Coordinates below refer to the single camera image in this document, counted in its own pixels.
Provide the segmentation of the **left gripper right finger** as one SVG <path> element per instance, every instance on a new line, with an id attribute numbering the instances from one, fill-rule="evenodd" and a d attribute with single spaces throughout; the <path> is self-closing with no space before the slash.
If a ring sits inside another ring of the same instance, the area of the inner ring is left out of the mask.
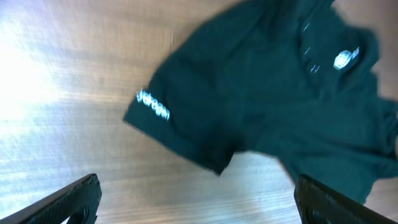
<path id="1" fill-rule="evenodd" d="M 294 198 L 302 224 L 397 224 L 307 175 L 299 177 Z"/>

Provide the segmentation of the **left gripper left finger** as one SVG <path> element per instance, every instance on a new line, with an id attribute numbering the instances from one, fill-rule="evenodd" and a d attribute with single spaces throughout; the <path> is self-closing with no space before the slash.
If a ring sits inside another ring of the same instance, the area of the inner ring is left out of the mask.
<path id="1" fill-rule="evenodd" d="M 28 207 L 1 219 L 1 224 L 94 224 L 102 191 L 96 174 L 88 174 Z"/>

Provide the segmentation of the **black polo shirt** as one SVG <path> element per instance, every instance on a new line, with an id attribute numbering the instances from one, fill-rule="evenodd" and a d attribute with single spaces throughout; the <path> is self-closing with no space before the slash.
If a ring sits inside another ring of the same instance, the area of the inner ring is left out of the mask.
<path id="1" fill-rule="evenodd" d="M 124 120 L 217 174 L 261 152 L 364 203 L 397 176 L 397 103 L 378 95 L 378 58 L 375 34 L 331 1 L 244 1 L 171 53 Z"/>

